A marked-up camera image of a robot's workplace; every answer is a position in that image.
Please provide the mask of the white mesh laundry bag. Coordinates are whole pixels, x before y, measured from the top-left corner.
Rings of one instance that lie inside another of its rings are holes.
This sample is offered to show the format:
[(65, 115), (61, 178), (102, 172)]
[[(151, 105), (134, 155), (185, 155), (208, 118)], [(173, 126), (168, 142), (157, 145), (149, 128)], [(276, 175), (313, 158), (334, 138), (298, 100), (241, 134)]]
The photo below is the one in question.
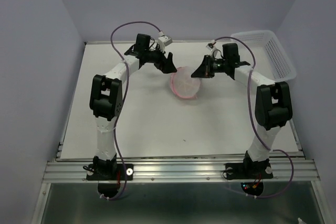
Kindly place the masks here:
[(172, 73), (169, 86), (174, 95), (180, 99), (192, 100), (197, 98), (197, 93), (201, 88), (201, 79), (192, 78), (195, 71), (192, 67), (178, 67), (177, 72)]

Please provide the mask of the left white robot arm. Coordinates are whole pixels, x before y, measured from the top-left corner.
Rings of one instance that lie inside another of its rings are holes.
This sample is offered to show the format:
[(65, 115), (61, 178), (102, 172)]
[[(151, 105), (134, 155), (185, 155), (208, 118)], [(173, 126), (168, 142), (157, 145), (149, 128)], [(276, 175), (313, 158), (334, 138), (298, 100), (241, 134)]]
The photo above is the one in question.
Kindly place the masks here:
[(128, 91), (130, 75), (146, 63), (151, 63), (163, 74), (177, 72), (173, 54), (165, 55), (165, 47), (172, 43), (172, 38), (159, 32), (154, 49), (150, 41), (151, 36), (138, 34), (135, 44), (121, 56), (121, 62), (107, 73), (95, 75), (92, 80), (89, 108), (97, 124), (97, 151), (93, 163), (100, 165), (98, 171), (106, 179), (113, 178), (117, 172), (115, 124)]

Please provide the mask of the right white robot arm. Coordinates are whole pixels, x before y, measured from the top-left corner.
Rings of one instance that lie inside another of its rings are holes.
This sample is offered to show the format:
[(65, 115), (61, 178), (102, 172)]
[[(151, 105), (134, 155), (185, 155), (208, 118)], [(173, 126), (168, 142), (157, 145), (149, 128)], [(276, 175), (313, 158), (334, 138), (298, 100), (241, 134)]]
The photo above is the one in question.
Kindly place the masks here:
[(248, 110), (255, 134), (241, 170), (253, 177), (260, 172), (259, 162), (264, 162), (273, 152), (273, 143), (280, 129), (292, 118), (292, 104), (289, 86), (276, 82), (255, 71), (256, 60), (252, 63), (241, 61), (236, 43), (227, 43), (218, 50), (216, 42), (207, 44), (210, 50), (201, 65), (192, 73), (192, 78), (213, 78), (225, 73), (233, 80), (247, 87)]

